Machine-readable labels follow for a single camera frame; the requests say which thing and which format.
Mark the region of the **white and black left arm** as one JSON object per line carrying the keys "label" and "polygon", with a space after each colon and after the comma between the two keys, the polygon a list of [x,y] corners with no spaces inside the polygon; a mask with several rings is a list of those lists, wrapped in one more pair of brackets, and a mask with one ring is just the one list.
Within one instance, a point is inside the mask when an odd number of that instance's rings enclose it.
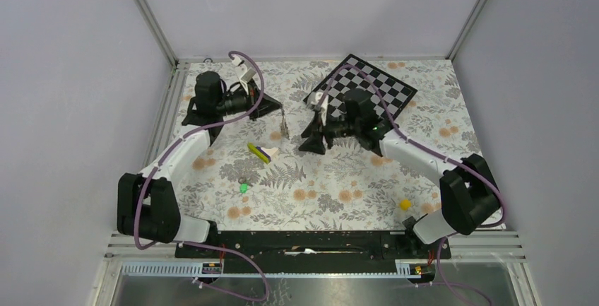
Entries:
{"label": "white and black left arm", "polygon": [[117,230],[150,242],[192,242],[202,257],[219,248],[215,226],[208,220],[184,216],[175,189],[188,167],[212,146],[225,124],[243,118],[256,120],[282,109],[281,102],[264,93],[254,79],[238,81],[231,88],[214,71],[196,77],[180,134],[139,173],[125,173],[117,185]]}

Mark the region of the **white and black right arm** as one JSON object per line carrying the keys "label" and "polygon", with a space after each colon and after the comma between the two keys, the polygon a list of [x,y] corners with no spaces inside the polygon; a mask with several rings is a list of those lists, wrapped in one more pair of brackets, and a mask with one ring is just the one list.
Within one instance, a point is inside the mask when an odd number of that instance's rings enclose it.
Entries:
{"label": "white and black right arm", "polygon": [[363,149],[408,165],[439,188],[441,208],[406,225],[412,234],[405,248],[412,257],[424,257],[443,237],[471,234],[502,207],[483,157],[472,154],[457,161],[399,133],[393,117],[377,114],[368,91],[349,90],[339,117],[328,115],[328,95],[322,91],[310,94],[307,105],[314,117],[302,132],[300,151],[323,155],[334,139],[353,136]]}

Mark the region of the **green key tag with key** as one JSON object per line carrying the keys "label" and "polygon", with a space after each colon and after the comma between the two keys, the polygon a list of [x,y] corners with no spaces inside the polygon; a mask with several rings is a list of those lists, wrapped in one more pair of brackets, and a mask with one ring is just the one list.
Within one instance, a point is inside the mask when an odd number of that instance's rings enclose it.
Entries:
{"label": "green key tag with key", "polygon": [[239,192],[241,194],[245,194],[249,191],[250,184],[249,184],[249,181],[247,178],[245,178],[245,177],[239,178],[238,183],[239,183]]}

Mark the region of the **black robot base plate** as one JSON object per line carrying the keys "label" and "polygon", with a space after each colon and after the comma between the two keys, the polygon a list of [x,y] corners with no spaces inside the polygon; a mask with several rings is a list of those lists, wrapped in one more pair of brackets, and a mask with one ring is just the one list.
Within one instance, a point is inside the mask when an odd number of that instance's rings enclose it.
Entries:
{"label": "black robot base plate", "polygon": [[423,245],[403,231],[217,231],[210,249],[182,245],[178,259],[213,259],[225,273],[397,273],[409,260],[450,259],[447,244]]}

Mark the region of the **floral patterned table mat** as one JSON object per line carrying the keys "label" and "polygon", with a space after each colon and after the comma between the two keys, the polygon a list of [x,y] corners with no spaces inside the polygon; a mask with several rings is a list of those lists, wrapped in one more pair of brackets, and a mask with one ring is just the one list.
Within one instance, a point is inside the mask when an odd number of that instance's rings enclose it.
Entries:
{"label": "floral patterned table mat", "polygon": [[[399,230],[402,220],[441,208],[434,183],[354,138],[336,139],[326,155],[297,150],[312,118],[303,99],[339,61],[257,63],[266,93],[283,103],[290,138],[281,135],[280,111],[224,126],[175,189],[182,214],[213,220],[219,230]],[[482,155],[449,60],[371,64],[417,89],[396,118],[404,134],[456,160]],[[267,165],[249,152],[249,142],[280,152]],[[241,177],[250,184],[245,194]],[[412,204],[408,211],[398,207],[403,199]]]}

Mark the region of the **yellow cube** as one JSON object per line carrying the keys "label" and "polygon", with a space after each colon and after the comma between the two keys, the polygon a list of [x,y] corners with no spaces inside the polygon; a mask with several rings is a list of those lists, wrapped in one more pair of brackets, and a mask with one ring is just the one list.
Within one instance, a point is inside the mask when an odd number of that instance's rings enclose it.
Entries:
{"label": "yellow cube", "polygon": [[408,211],[411,207],[412,204],[410,202],[410,200],[408,199],[403,199],[398,203],[398,207],[402,210],[402,211]]}

